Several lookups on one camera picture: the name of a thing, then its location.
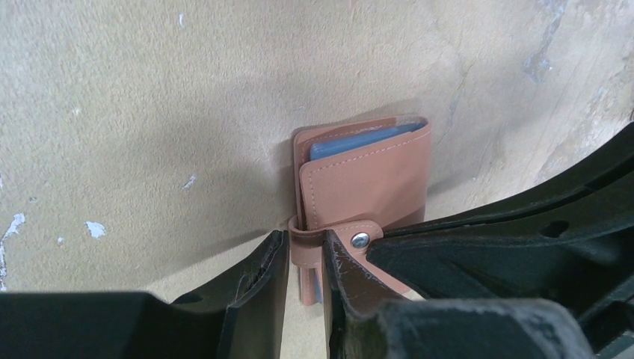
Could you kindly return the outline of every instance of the white paint spot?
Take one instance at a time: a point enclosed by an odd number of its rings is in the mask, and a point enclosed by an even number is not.
[[[103,224],[86,221],[86,227],[90,231],[90,236],[93,238],[105,236],[105,227],[103,227]]]
[[[4,284],[4,281],[7,279],[7,263],[4,261],[4,241],[12,234],[19,234],[18,227],[24,223],[26,223],[24,213],[14,215],[9,229],[4,232],[2,239],[0,239],[0,291],[2,292],[7,291],[7,287]]]
[[[181,189],[189,189],[194,185],[194,182],[196,182],[196,175],[192,174],[191,177],[189,177],[189,181],[187,181],[187,183],[183,187],[181,187]]]

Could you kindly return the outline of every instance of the card holder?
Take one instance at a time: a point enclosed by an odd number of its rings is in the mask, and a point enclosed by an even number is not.
[[[418,123],[422,128],[373,144],[310,159],[314,143],[377,129]],[[352,238],[379,239],[383,230],[419,223],[425,214],[431,155],[431,126],[423,117],[404,115],[299,132],[293,141],[298,215],[289,222],[292,262],[300,268],[301,299],[318,300],[321,243],[335,230],[357,261],[397,292],[408,288],[365,260],[365,248]]]

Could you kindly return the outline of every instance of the concrete floor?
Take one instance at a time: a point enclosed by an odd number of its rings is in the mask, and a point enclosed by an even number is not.
[[[299,127],[426,116],[431,219],[547,180],[634,105],[627,0],[37,0],[0,19],[13,292],[208,281],[292,215]],[[283,358],[324,358],[296,286]]]

